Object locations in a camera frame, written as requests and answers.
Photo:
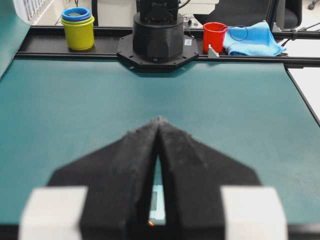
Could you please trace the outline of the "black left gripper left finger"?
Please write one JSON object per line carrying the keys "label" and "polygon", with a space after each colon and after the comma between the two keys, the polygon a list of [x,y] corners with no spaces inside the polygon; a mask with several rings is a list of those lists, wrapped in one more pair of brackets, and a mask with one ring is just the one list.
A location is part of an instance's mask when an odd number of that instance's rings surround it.
{"label": "black left gripper left finger", "polygon": [[34,188],[20,223],[21,240],[124,240],[148,222],[160,121],[56,169]]}

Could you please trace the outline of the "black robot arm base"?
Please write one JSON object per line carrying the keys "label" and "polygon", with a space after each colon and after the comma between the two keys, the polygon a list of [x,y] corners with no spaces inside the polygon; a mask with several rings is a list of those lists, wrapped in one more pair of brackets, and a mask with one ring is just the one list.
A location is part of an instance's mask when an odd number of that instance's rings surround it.
{"label": "black robot arm base", "polygon": [[178,0],[139,0],[132,34],[119,39],[117,55],[140,68],[174,69],[199,56],[197,41],[184,32]]}

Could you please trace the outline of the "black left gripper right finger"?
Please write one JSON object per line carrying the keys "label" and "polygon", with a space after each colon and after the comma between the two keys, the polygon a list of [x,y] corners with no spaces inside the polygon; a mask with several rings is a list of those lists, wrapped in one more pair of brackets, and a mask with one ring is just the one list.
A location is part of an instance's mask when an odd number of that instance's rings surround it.
{"label": "black left gripper right finger", "polygon": [[249,166],[161,120],[166,220],[182,240],[286,240],[283,206]]}

